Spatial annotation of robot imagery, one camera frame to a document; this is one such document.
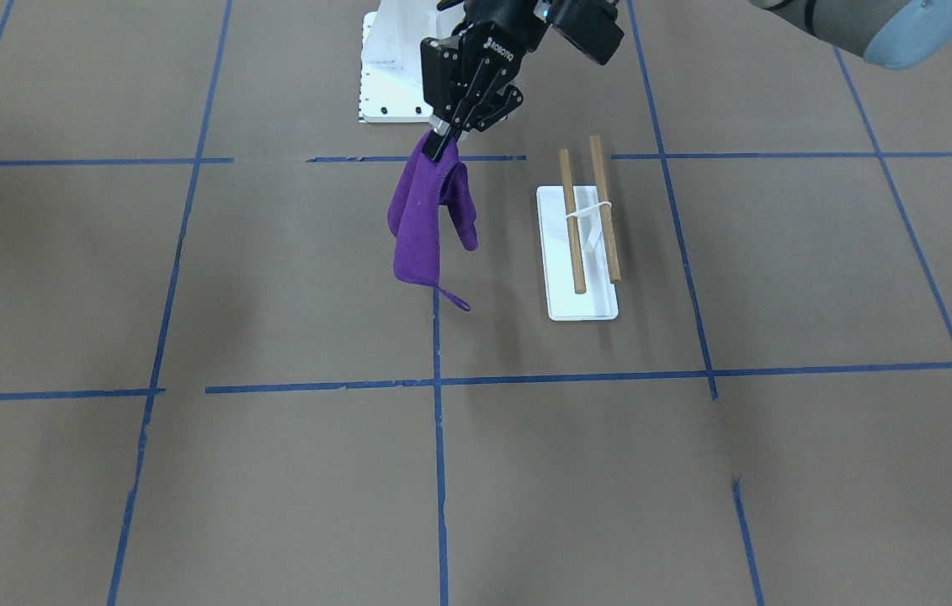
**light blue joint cover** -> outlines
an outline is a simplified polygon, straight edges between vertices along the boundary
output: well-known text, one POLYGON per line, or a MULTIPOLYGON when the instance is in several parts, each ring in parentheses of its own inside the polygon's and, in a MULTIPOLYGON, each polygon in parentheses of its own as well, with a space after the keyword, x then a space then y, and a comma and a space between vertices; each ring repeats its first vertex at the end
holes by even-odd
POLYGON ((933 56, 952 39, 952 0, 914 0, 877 32, 864 61, 906 69, 933 56))

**wooden stick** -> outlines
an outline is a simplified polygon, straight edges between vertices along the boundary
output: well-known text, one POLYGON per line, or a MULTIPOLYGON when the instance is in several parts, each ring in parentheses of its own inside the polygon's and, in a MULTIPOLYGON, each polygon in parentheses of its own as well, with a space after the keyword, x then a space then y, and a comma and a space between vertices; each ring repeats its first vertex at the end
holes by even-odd
MULTIPOLYGON (((592 143, 592 166, 595 167, 595 191, 599 202, 610 200, 610 191, 607 188, 607 166, 603 155, 603 139, 599 135, 591 135, 588 139, 592 143)), ((607 269, 611 283, 621 281, 621 265, 618 265, 618 237, 614 236, 614 220, 610 214, 610 204, 599 206, 599 219, 603 220, 603 246, 607 252, 607 269)))
MULTIPOLYGON (((569 164, 569 150, 557 152, 557 161, 561 164, 561 191, 565 193, 565 214, 577 211, 577 196, 572 191, 572 165, 569 164)), ((572 259, 572 290, 577 295, 588 292, 584 284, 584 258, 580 253, 580 222, 576 217, 566 218, 569 229, 569 258, 572 259)))

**robotic arm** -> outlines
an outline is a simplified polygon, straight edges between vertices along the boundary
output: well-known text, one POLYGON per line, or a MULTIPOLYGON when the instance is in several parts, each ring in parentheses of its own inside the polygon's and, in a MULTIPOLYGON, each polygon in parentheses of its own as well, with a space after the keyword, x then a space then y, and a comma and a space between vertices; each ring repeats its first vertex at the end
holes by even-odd
POLYGON ((618 50, 618 0, 441 0, 437 9, 464 1, 465 18, 453 35, 419 46, 423 95, 433 107, 434 132, 423 153, 437 162, 451 138, 482 133, 524 103, 513 80, 521 59, 553 27, 599 65, 618 50))

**purple cloth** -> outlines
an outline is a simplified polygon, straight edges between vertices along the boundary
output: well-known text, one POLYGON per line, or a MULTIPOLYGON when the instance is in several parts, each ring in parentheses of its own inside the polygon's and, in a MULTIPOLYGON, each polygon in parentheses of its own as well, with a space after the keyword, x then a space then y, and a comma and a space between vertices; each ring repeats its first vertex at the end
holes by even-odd
POLYGON ((430 130, 419 139, 398 181, 386 219, 397 237, 394 275, 409 284, 429 286, 452 300, 454 306, 471 311, 471 306, 438 285, 441 273, 441 242, 438 237, 438 207, 449 210, 460 244, 476 250, 476 205, 468 191, 468 168, 457 155, 457 142, 449 141, 440 161, 432 162, 422 153, 430 130))

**white plastic strap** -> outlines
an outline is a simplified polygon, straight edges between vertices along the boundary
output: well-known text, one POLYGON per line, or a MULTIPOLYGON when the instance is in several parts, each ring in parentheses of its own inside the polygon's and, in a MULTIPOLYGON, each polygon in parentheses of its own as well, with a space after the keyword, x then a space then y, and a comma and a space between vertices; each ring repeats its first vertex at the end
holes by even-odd
MULTIPOLYGON (((603 202, 589 206, 587 208, 581 208, 576 212, 569 212, 568 215, 565 215, 565 218, 576 217, 580 219, 581 217, 586 217, 586 215, 591 215, 593 212, 599 212, 600 206, 613 206, 610 204, 609 200, 604 199, 603 202)), ((592 222, 592 230, 588 232, 588 240, 584 242, 584 249, 586 250, 595 250, 595 247, 599 244, 599 239, 603 238, 603 222, 594 221, 592 222)))

